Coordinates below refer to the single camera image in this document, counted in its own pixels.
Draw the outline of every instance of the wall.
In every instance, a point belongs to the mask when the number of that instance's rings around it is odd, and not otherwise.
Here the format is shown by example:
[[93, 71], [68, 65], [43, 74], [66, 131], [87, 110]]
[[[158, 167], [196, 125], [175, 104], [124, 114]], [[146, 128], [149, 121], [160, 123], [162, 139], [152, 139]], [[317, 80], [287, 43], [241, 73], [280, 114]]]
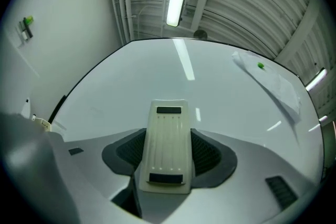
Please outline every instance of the wall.
[[[16, 28], [29, 15], [34, 37], [22, 45]], [[2, 28], [40, 75], [31, 105], [46, 119], [63, 95], [121, 46], [111, 0], [12, 0]]]
[[333, 122], [322, 127], [324, 143], [324, 167], [331, 167], [336, 157], [336, 134]]
[[39, 77], [1, 29], [0, 44], [0, 111], [20, 113]]

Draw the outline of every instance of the black slot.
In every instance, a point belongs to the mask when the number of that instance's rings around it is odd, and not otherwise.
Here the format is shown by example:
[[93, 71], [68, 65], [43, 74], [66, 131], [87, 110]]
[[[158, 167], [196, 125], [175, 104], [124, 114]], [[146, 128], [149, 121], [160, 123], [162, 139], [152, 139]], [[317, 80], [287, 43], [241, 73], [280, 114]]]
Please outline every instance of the black slot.
[[163, 114], [181, 114], [181, 108], [174, 106], [169, 107], [159, 106], [156, 108], [156, 112]]
[[78, 153], [81, 153], [83, 152], [84, 150], [82, 150], [81, 148], [79, 147], [75, 147], [75, 148], [72, 148], [69, 150], [69, 153], [71, 156], [75, 155], [75, 154], [78, 154]]
[[162, 175], [150, 173], [149, 181], [154, 183], [181, 184], [183, 182], [183, 175]]

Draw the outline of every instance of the black vent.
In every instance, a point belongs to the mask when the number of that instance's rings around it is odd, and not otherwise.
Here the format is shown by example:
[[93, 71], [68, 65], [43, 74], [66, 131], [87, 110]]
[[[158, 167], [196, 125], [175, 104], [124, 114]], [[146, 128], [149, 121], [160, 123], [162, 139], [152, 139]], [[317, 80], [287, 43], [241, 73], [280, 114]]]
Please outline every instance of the black vent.
[[194, 133], [191, 133], [191, 143], [195, 164], [195, 176], [211, 170], [220, 163], [222, 155], [215, 146], [201, 139]]
[[281, 176], [266, 178], [265, 181], [273, 192], [282, 210], [286, 209], [298, 199]]
[[137, 169], [143, 153], [146, 133], [142, 133], [117, 148], [117, 155]]
[[82, 150], [81, 148], [75, 147], [75, 148], [70, 149], [69, 153], [70, 153], [71, 156], [73, 156], [73, 155], [76, 155], [76, 154], [81, 153], [83, 151], [84, 150]]
[[163, 175], [149, 173], [149, 181], [156, 183], [181, 184], [183, 182], [183, 175]]

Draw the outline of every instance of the gray panel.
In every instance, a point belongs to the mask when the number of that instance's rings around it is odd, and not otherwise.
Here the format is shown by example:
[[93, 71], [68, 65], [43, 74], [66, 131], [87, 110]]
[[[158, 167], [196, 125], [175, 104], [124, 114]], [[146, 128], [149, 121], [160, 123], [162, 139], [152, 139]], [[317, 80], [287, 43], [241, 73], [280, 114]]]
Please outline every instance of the gray panel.
[[200, 132], [229, 146], [237, 155], [237, 168], [228, 180], [216, 188], [193, 189], [164, 223], [214, 223], [220, 220], [244, 224], [274, 218], [281, 213], [281, 208], [265, 182], [268, 177], [281, 176], [299, 198], [283, 214], [314, 189], [310, 180], [268, 148], [222, 134]]
[[[72, 161], [74, 156], [68, 152], [68, 144], [65, 144], [61, 135], [46, 133], [53, 147], [56, 164], [61, 177], [72, 196], [82, 224], [110, 224], [115, 223], [144, 223], [141, 219], [125, 213], [120, 207], [104, 198], [83, 176], [76, 164]], [[119, 189], [126, 188], [129, 177], [125, 177], [122, 184], [111, 184]]]
[[73, 155], [71, 159], [86, 179], [108, 199], [117, 194], [123, 185], [128, 184], [129, 177], [113, 173], [104, 163], [102, 151], [107, 145], [123, 139], [136, 131], [130, 130], [109, 136], [65, 143], [68, 150], [75, 147], [84, 150], [80, 154]]
[[2, 113], [0, 126], [0, 169], [4, 169], [24, 201], [44, 222], [80, 223], [44, 129], [21, 115]]
[[188, 194], [149, 193], [139, 189], [141, 165], [134, 173], [138, 202], [142, 219], [150, 223], [161, 223], [171, 215], [188, 197]]

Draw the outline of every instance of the paper sheet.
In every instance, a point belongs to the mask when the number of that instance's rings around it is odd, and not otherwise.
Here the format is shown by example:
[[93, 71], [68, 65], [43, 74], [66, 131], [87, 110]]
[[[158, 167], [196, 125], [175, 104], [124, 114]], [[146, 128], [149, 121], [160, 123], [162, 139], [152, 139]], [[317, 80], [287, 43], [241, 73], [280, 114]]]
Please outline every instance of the paper sheet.
[[[300, 121], [300, 98], [288, 80], [266, 65], [265, 61], [253, 52], [236, 51], [232, 54], [232, 58], [238, 66], [279, 100], [295, 123]], [[263, 68], [258, 67], [259, 62], [262, 62]]]

